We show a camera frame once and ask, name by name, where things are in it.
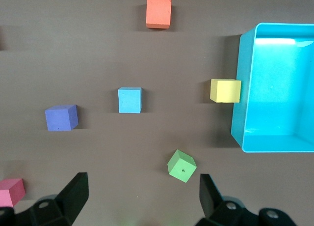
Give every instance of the yellow cube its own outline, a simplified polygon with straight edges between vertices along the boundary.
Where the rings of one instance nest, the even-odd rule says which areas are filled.
[[[214,102],[240,102],[241,81],[212,79],[210,84],[210,99]]]

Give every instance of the purple-blue cube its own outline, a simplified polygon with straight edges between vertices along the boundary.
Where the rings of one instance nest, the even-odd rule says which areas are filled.
[[[79,124],[76,105],[54,106],[45,114],[48,131],[70,131]]]

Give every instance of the cyan plastic bin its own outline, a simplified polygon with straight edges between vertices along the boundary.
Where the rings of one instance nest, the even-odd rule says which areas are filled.
[[[240,39],[231,134],[245,152],[314,152],[314,24],[260,23]]]

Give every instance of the pink cube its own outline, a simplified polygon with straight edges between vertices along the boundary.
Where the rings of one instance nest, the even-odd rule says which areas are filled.
[[[25,196],[21,178],[0,181],[0,207],[13,207]]]

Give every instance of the red-orange cube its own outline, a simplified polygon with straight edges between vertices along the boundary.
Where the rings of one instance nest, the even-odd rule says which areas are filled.
[[[147,28],[169,28],[170,19],[171,0],[147,0]]]

